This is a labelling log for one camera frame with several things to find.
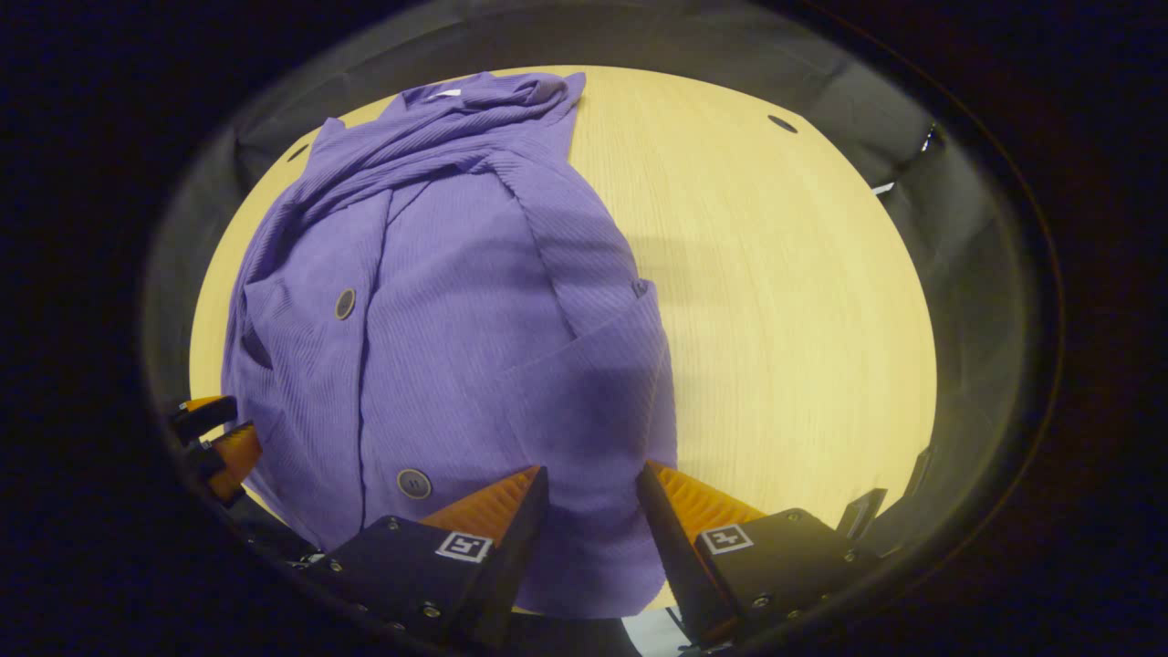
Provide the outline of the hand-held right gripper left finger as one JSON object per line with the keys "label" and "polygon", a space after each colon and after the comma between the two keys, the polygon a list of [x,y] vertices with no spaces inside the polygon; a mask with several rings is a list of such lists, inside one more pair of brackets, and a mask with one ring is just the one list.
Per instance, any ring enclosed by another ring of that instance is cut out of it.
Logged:
{"label": "hand-held right gripper left finger", "polygon": [[499,649],[549,507],[527,466],[420,520],[385,516],[304,570],[388,631],[471,653]]}

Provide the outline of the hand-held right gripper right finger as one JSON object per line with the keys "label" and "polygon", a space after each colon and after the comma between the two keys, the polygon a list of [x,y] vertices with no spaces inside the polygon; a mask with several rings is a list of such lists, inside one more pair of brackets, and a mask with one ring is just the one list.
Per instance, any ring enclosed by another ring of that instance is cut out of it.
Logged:
{"label": "hand-held right gripper right finger", "polygon": [[763,513],[655,461],[637,477],[687,639],[738,646],[868,578],[881,558],[802,509]]}

